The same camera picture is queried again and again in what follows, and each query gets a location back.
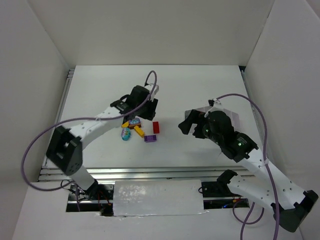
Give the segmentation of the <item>purple flower lego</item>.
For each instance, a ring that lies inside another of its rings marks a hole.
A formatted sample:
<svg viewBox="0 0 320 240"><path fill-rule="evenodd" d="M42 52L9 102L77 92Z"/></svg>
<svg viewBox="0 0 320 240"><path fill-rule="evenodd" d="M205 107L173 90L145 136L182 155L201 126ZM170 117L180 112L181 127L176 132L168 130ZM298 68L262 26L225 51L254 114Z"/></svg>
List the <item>purple flower lego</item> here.
<svg viewBox="0 0 320 240"><path fill-rule="evenodd" d="M141 120L139 118L134 118L128 121L128 128L134 129L136 126L139 128L142 126Z"/></svg>

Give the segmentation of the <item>red rectangular lego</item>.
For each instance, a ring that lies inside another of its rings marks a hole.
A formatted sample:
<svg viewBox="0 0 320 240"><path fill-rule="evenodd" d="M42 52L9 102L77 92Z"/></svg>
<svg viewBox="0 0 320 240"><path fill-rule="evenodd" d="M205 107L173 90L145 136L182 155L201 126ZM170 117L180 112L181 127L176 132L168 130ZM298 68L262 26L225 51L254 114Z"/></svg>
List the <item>red rectangular lego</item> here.
<svg viewBox="0 0 320 240"><path fill-rule="evenodd" d="M153 121L152 122L152 127L153 127L153 133L154 134L159 134L160 133L160 125L158 121Z"/></svg>

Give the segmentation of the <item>lilac rectangular lego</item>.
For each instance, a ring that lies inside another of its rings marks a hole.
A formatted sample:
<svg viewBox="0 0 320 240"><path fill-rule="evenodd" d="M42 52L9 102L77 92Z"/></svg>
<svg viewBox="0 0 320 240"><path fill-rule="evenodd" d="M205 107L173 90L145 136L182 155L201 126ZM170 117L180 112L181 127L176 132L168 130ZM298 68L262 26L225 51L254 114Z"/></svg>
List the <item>lilac rectangular lego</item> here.
<svg viewBox="0 0 320 240"><path fill-rule="evenodd" d="M157 141L157 136L155 134L153 135L145 135L144 136L144 141L146 143L153 143Z"/></svg>

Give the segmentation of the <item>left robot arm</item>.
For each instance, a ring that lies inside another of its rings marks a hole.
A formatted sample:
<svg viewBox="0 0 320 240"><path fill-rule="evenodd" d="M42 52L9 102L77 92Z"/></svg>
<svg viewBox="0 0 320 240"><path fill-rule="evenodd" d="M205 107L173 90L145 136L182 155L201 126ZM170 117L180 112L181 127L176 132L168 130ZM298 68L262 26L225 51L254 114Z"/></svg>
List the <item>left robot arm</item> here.
<svg viewBox="0 0 320 240"><path fill-rule="evenodd" d="M130 94L112 102L97 116L70 128L58 126L51 137L46 157L70 177L87 196L95 198L100 190L98 181L83 164L83 150L107 131L120 127L135 117L153 120L159 91L156 84L136 85Z"/></svg>

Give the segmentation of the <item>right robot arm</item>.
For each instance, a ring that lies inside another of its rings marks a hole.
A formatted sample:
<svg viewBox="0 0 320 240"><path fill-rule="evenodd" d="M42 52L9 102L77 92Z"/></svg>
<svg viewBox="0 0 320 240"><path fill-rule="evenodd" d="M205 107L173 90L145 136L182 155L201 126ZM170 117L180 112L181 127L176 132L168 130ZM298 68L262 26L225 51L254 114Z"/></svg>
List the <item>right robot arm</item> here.
<svg viewBox="0 0 320 240"><path fill-rule="evenodd" d="M272 213L279 211L279 225L294 233L319 196L313 190L299 187L272 162L264 160L258 145L248 135L236 131L225 112L193 109L178 128L184 135L188 135L192 125L195 125L192 133L195 138L213 141L228 159L246 168L260 180L268 184L274 182L271 187L263 188L247 182L232 170L226 170L217 180L222 187L250 199Z"/></svg>

